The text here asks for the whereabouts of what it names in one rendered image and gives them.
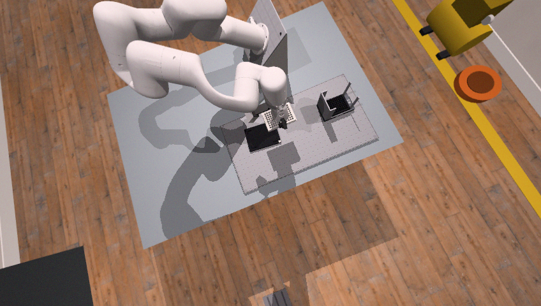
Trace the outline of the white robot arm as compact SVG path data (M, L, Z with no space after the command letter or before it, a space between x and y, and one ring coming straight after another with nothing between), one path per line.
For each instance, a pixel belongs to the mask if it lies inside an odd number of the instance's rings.
M287 81L281 68L239 63L231 97L210 85L198 55L151 43L181 40L191 32L202 41L247 48L256 55L264 53L269 42L267 26L256 24L253 17L247 23L226 14L225 0L163 0L160 9L102 1L93 8L113 71L140 95L164 98L170 82L195 88L219 108L245 113L248 123L270 108L282 112ZM260 89L265 103L258 105Z

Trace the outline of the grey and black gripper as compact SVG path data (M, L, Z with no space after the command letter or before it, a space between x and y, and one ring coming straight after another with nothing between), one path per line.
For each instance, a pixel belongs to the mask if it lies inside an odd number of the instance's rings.
M274 115L276 121L279 123L279 128L287 129L286 120L289 118L289 116L288 116L288 109L287 109L286 104L285 104L282 112L280 112L279 110L275 110L275 109L271 109L271 110L273 112L273 115Z

